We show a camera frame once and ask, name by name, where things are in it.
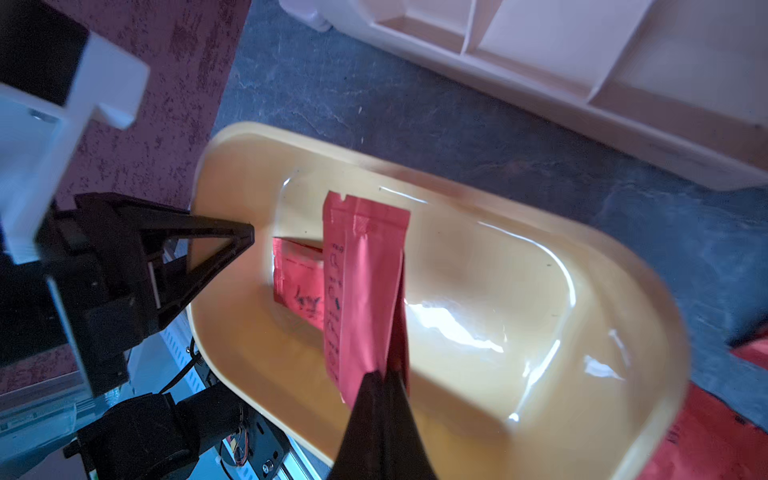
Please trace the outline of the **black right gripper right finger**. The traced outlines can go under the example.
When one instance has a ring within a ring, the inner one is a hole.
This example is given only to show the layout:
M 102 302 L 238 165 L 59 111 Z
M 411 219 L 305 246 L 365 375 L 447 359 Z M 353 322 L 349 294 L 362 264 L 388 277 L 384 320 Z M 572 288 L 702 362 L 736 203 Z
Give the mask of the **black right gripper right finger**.
M 386 478 L 437 478 L 419 436 L 399 372 L 386 376 Z

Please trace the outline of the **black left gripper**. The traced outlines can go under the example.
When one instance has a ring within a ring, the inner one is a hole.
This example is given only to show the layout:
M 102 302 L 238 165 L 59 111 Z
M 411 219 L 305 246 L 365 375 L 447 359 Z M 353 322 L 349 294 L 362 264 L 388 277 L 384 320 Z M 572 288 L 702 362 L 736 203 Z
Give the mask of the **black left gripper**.
M 141 336 L 166 328 L 253 244 L 254 227 L 116 193 L 75 203 L 44 214 L 21 260 L 1 242 L 1 364 L 68 345 L 98 396 L 129 379 L 129 325 Z M 197 239 L 214 252 L 194 265 L 167 252 Z

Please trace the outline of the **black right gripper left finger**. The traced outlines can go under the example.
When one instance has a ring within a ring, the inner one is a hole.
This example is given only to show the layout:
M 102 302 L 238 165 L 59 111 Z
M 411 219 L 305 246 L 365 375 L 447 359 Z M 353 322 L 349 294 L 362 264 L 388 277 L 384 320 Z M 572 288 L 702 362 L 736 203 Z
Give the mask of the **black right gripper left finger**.
M 328 479 L 386 479 L 384 378 L 367 373 L 362 380 L 341 447 Z

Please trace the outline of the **red tea bag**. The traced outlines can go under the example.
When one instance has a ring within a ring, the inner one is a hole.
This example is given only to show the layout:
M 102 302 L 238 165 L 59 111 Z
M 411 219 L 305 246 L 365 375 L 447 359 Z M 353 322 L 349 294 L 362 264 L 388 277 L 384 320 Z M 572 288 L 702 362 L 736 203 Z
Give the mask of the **red tea bag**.
M 322 250 L 274 238 L 274 300 L 318 330 L 324 329 L 324 263 Z
M 407 210 L 352 195 L 330 192 L 323 204 L 326 370 L 350 408 L 368 373 L 394 371 L 409 384 L 409 221 Z
M 691 384 L 641 479 L 765 479 L 767 432 Z

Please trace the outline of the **yellow plastic storage box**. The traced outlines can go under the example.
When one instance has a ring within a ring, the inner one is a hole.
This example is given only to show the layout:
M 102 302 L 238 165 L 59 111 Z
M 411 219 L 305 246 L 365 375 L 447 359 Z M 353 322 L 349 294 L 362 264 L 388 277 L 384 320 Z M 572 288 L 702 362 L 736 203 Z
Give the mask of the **yellow plastic storage box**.
M 685 328 L 658 275 L 586 225 L 254 122 L 207 145 L 195 214 L 251 224 L 253 245 L 195 298 L 216 376 L 325 462 L 349 411 L 319 330 L 277 304 L 272 241 L 322 238 L 326 195 L 411 214 L 410 402 L 442 479 L 633 479 L 685 397 Z

